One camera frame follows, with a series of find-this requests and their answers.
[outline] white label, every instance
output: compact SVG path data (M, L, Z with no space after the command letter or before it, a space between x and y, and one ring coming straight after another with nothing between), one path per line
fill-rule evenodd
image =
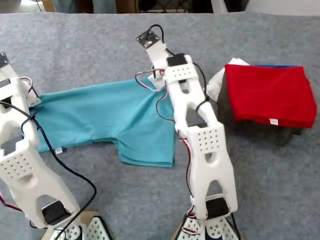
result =
M278 119L270 118L270 124L272 125L278 125Z
M63 153L62 147L58 147L54 151L55 151L55 154L62 154Z

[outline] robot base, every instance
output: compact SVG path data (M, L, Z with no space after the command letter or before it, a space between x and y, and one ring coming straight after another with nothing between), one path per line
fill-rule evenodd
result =
M185 233L182 228L197 231L199 234ZM201 227L198 221L185 215L170 240L239 240L239 238L225 217L206 220L205 227Z
M97 211L84 211L81 215L81 222L87 226L87 229L81 230L82 236L76 240L113 240L112 234ZM54 240L58 235L58 230L48 229L45 231L40 240ZM66 234L63 233L58 240L73 240L72 230Z

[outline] gray carpet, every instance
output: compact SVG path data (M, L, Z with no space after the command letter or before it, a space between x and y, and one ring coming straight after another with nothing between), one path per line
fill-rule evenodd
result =
M135 37L155 23L163 26L168 48L190 54L208 79L232 57L252 64L302 65L320 102L319 17L1 14L0 51L19 75L33 79L40 94L126 80L150 68ZM283 148L227 136L239 203L235 215L248 240L319 239L319 136L319 117L314 128ZM90 187L49 154L42 157L84 204ZM102 143L70 148L60 158L96 184L98 196L89 209L103 214L118 240L168 240L190 206L187 152L181 143L169 169L125 165L113 145ZM3 183L0 189L10 199ZM1 239L41 235L19 212L0 207L0 216Z

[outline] folded red cloth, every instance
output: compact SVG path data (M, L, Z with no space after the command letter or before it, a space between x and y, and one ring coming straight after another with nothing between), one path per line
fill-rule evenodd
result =
M228 95L237 122L311 128L316 101L302 66L225 66Z

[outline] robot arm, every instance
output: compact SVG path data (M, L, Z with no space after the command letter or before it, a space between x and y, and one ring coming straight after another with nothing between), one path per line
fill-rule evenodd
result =
M205 95L191 57L169 56L166 44L152 31L136 39L146 49L155 68L164 69L164 76L155 74L149 79L157 89L166 86L174 108L175 130L190 145L190 200L195 217L205 221L230 215L237 210L238 202L224 126L217 121L211 104L204 102ZM197 110L206 127L188 126L189 108ZM207 196L212 181L219 183L222 193Z
M47 167L37 152L40 140L35 124L4 104L9 103L29 115L29 107L40 103L32 82L18 77L4 53L0 53L0 101L0 178L37 228L63 227L79 212L79 205L61 177ZM7 152L3 144L21 126L23 137L15 143L13 151ZM43 195L56 201L41 209L38 198Z

